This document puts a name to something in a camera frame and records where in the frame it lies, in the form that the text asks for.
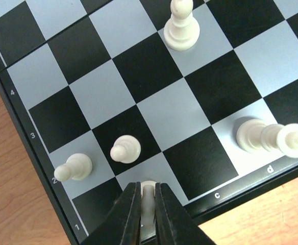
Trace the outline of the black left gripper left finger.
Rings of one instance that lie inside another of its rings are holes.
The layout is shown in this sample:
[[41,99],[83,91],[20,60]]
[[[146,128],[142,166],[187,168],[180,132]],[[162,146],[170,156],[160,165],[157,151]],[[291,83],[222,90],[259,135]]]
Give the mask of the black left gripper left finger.
[[104,222],[82,244],[141,244],[141,184],[129,183]]

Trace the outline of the black silver chess board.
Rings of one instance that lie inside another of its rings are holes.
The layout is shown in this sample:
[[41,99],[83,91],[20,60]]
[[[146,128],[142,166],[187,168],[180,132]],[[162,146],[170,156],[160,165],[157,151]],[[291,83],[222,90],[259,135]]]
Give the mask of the black silver chess board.
[[[167,183],[202,224],[298,177],[298,159],[236,142],[252,118],[298,123],[298,1],[195,1],[193,16],[178,52],[170,1],[0,1],[0,95],[71,244],[130,182]],[[133,163],[110,156],[122,135]],[[57,181],[75,153],[91,174]]]

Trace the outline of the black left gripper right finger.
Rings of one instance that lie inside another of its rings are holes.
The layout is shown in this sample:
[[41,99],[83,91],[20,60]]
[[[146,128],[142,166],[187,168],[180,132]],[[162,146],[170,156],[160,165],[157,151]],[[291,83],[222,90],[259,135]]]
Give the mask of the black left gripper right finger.
[[155,185],[156,244],[215,244],[194,223],[166,183]]

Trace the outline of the white pawn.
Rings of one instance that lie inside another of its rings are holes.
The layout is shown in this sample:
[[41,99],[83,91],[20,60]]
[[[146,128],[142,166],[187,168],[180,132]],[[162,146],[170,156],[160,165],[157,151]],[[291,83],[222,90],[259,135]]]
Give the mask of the white pawn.
[[135,162],[141,153],[140,142],[131,135],[122,135],[116,139],[110,150],[110,156],[115,162],[130,164]]
[[55,169],[54,177],[60,182],[70,179],[80,181],[91,174],[92,167],[92,161],[87,155],[75,153]]

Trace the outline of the white bishop chess piece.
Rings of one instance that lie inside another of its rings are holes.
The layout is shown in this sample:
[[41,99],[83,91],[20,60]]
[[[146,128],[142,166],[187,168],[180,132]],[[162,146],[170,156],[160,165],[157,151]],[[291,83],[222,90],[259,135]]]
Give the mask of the white bishop chess piece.
[[171,16],[163,36],[167,45],[176,51],[193,47],[200,36],[200,25],[193,17],[193,0],[174,0],[170,3]]

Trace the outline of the white queen chess piece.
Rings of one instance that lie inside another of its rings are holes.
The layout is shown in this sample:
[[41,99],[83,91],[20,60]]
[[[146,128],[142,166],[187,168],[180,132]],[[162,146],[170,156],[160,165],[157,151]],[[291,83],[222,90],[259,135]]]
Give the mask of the white queen chess piece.
[[236,133],[239,147],[251,154],[282,154],[298,158],[298,123],[267,124],[250,119],[241,124]]

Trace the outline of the white knight chess piece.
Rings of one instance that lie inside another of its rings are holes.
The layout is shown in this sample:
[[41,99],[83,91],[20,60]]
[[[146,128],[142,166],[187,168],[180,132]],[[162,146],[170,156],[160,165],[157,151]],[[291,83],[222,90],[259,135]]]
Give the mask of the white knight chess piece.
[[155,181],[141,182],[141,243],[144,244],[155,234]]

